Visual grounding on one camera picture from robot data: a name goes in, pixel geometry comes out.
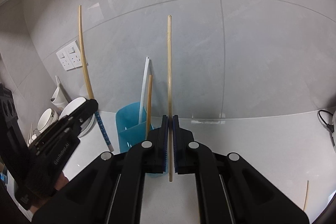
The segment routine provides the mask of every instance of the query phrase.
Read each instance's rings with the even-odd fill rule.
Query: human hand
[[[60,175],[59,175],[59,177],[58,177],[58,180],[56,181],[56,183],[55,183],[55,189],[56,190],[61,190],[65,185],[67,185],[68,184],[68,182],[69,182],[69,180],[68,180],[68,178],[64,175],[64,173],[62,172]],[[39,203],[38,203],[38,205],[36,205],[36,206],[31,206],[30,207],[30,211],[32,212],[32,213],[36,213],[36,211],[39,209],[39,208],[41,208],[44,204],[46,204],[47,203],[47,201],[49,200],[50,198],[46,198],[46,199],[41,199],[40,201],[39,201]]]

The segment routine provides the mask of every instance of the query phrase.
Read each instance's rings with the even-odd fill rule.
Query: electrical socket
[[[64,48],[56,52],[56,55],[65,70],[70,70],[70,69],[75,68],[73,64],[70,62],[70,59],[67,53],[65,52]]]
[[[77,40],[66,45],[63,49],[67,53],[70,62],[75,68],[79,68],[82,66],[81,53],[77,45]]]

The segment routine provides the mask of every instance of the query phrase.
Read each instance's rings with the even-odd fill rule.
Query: silver screw head
[[[229,159],[232,160],[232,161],[237,161],[237,160],[239,160],[239,155],[236,154],[236,153],[231,153],[231,154],[229,154]]]
[[[152,146],[152,142],[150,142],[150,141],[144,141],[144,142],[141,143],[141,146],[143,148],[150,148]]]
[[[188,146],[192,149],[198,148],[200,145],[197,142],[190,142]]]
[[[112,154],[110,152],[104,152],[100,155],[100,158],[102,160],[108,160],[112,157]]]

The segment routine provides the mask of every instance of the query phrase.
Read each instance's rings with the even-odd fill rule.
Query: black power cable
[[[328,124],[328,123],[322,118],[322,116],[321,116],[321,112],[328,113],[328,114],[331,115],[331,116],[334,116],[334,114],[331,113],[331,112],[329,112],[329,111],[327,111],[327,110],[323,110],[323,109],[321,109],[321,110],[318,111],[318,115],[319,115],[320,119],[324,122],[325,126],[329,129],[329,131],[330,131],[331,133],[334,133],[334,131],[335,131],[335,130],[334,130],[334,125],[332,125],[332,124]]]

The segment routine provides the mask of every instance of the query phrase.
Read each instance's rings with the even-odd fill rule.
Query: white plastic tube
[[[145,101],[145,91],[146,91],[146,82],[147,82],[149,61],[150,61],[150,59],[148,57],[146,57],[145,70],[143,72],[142,88],[141,88],[139,124],[142,122],[143,103]]]

